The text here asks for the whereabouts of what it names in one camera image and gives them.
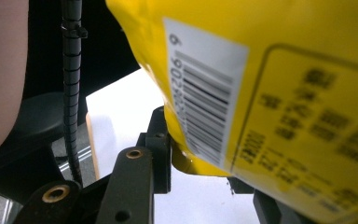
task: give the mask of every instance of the black cable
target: black cable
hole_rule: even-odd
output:
[[[88,33],[87,30],[81,26],[81,11],[81,0],[62,0],[63,131],[72,177],[80,185],[83,185],[76,149],[76,131],[81,63],[81,38],[87,38]]]

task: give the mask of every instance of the white label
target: white label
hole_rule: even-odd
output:
[[[164,19],[176,115],[190,150],[222,165],[248,48]]]

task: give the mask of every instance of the white surface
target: white surface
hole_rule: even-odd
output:
[[[139,133],[147,131],[153,110],[163,105],[163,100],[143,70],[94,92],[86,100],[98,161],[96,172],[102,178],[112,173],[118,152],[134,147]]]
[[[112,172],[120,150],[146,132],[153,109],[163,104],[159,89],[143,71],[87,97],[99,177]],[[259,223],[253,195],[231,194],[225,178],[186,175],[172,168],[172,191],[155,195],[156,224]]]

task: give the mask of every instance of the screw hole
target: screw hole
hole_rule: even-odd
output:
[[[49,189],[43,194],[42,200],[45,203],[56,203],[64,199],[69,194],[69,186],[58,185]]]
[[[116,213],[115,219],[118,222],[125,222],[130,219],[131,215],[128,211],[119,211]]]
[[[142,153],[141,150],[135,149],[135,150],[127,152],[126,155],[130,159],[138,159],[138,158],[142,157],[144,154]]]

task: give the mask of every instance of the yellow bag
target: yellow bag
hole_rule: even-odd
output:
[[[358,1],[107,5],[165,95],[175,167],[358,223]]]

